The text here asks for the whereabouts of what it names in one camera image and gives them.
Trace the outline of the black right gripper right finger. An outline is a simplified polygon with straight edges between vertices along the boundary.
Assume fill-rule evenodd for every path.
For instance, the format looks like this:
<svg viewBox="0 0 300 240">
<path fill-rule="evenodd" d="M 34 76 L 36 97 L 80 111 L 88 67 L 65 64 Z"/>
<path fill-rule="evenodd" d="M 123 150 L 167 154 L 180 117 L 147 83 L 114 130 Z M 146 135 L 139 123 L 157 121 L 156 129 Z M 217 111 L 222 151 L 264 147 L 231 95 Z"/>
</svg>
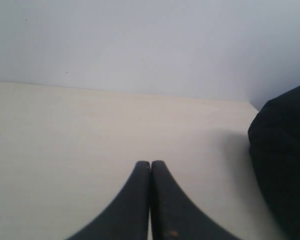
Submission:
<svg viewBox="0 0 300 240">
<path fill-rule="evenodd" d="M 235 240 L 180 188 L 164 161 L 151 164 L 149 206 L 154 240 Z"/>
</svg>

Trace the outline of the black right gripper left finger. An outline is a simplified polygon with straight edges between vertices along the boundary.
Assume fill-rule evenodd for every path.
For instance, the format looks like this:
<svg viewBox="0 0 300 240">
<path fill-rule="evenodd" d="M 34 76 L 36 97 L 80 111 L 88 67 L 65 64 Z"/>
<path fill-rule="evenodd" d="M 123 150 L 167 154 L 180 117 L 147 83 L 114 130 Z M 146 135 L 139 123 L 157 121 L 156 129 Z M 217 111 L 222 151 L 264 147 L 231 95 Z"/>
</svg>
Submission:
<svg viewBox="0 0 300 240">
<path fill-rule="evenodd" d="M 146 240 L 150 163 L 138 161 L 112 202 L 70 240 Z"/>
</svg>

